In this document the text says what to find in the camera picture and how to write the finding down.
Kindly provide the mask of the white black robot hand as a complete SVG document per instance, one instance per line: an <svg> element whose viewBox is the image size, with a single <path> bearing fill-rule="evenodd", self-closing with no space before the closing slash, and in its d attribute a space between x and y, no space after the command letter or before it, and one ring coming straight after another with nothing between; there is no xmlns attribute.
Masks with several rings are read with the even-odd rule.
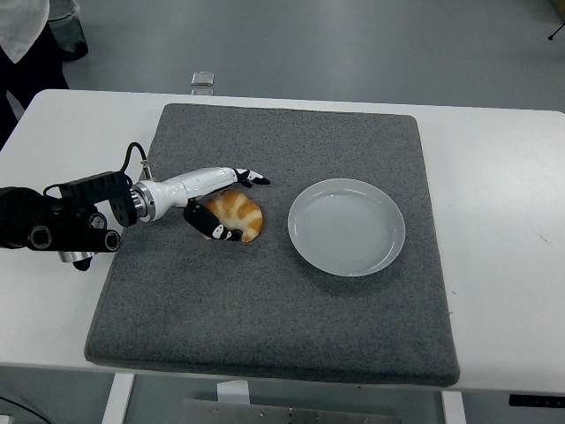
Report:
<svg viewBox="0 0 565 424"><path fill-rule="evenodd" d="M170 208L181 208L184 220L208 239L251 242L262 229L262 211L231 188L236 183L251 187L270 181L252 170L226 167L191 171L162 182L140 181L134 186L145 207L140 219L155 221Z"/></svg>

